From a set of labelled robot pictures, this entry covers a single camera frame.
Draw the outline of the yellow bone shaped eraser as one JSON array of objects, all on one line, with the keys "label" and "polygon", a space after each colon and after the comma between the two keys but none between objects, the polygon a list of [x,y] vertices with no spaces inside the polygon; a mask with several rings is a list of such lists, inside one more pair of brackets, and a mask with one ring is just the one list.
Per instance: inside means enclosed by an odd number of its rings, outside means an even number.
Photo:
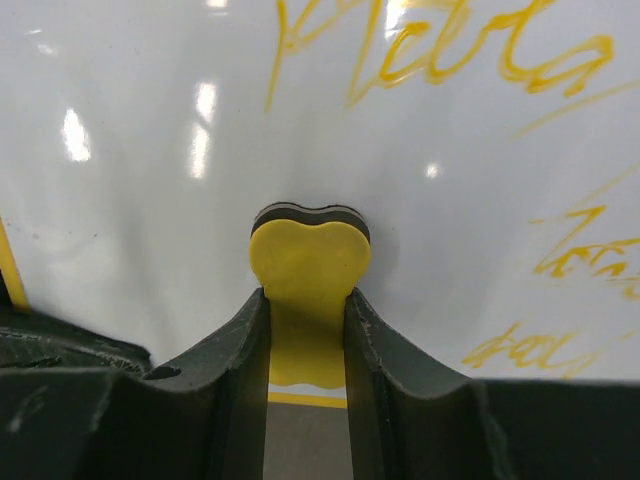
[{"label": "yellow bone shaped eraser", "polygon": [[254,220],[248,254],[270,303],[271,383],[344,387],[346,299],[371,261],[362,215],[344,205],[273,203]]}]

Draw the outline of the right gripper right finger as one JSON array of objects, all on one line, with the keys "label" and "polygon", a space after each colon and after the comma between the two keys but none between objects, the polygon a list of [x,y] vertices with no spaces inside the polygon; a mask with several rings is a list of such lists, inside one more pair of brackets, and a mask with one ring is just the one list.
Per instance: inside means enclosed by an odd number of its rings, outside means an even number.
[{"label": "right gripper right finger", "polygon": [[357,479],[635,479],[635,382],[472,379],[346,300]]}]

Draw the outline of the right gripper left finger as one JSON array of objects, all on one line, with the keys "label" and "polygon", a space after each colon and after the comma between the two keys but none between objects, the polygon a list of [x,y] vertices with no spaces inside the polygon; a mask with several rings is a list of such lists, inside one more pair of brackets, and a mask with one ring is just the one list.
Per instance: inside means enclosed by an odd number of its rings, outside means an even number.
[{"label": "right gripper left finger", "polygon": [[259,479],[270,307],[153,366],[149,352],[41,313],[1,312],[5,479]]}]

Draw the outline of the yellow framed whiteboard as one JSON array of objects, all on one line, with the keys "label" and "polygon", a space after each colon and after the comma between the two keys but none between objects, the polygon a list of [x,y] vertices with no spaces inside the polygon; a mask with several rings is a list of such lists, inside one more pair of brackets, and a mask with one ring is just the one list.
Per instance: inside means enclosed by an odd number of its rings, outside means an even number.
[{"label": "yellow framed whiteboard", "polygon": [[266,206],[357,210],[360,288],[474,377],[639,376],[635,1],[5,1],[1,264],[163,362]]}]

